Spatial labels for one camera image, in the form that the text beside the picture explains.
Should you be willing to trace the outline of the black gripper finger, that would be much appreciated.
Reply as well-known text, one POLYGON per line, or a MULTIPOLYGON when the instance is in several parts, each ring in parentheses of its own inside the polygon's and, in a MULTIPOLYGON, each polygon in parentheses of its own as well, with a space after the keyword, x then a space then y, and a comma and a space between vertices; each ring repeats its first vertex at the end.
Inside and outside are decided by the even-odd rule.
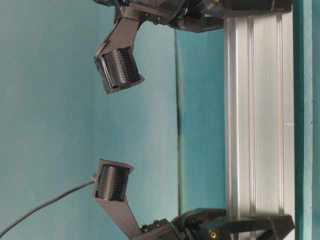
POLYGON ((288 13, 292 0, 203 0, 204 14, 216 18, 288 13))
POLYGON ((214 31, 224 28, 224 20, 222 18, 217 18, 213 16, 200 15, 200 29, 198 33, 214 31))
POLYGON ((231 234, 262 231, 259 240, 283 240, 295 228, 290 215, 251 216, 232 219, 219 216, 201 226, 202 240, 230 240, 231 234))
POLYGON ((226 216, 226 210, 222 208, 196 208, 185 213, 187 223, 206 223, 217 217, 226 216))

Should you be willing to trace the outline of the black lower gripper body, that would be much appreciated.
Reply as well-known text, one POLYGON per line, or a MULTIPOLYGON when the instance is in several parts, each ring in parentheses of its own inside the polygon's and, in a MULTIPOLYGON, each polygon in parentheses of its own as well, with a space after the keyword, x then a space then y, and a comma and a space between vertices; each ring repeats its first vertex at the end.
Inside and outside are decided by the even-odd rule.
POLYGON ((141 240, 205 240, 208 231, 204 229, 208 222, 187 222, 186 213, 171 221, 154 220, 149 225, 143 225, 141 240))

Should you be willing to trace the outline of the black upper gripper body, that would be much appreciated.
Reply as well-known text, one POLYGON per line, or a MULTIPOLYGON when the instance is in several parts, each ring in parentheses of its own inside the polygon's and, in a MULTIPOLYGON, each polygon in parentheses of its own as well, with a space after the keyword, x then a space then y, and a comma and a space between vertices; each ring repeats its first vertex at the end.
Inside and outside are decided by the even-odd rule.
POLYGON ((94 3, 115 7, 116 20, 149 21, 189 32, 203 32, 206 28, 206 18, 202 13, 189 15, 186 0, 95 0, 94 3))

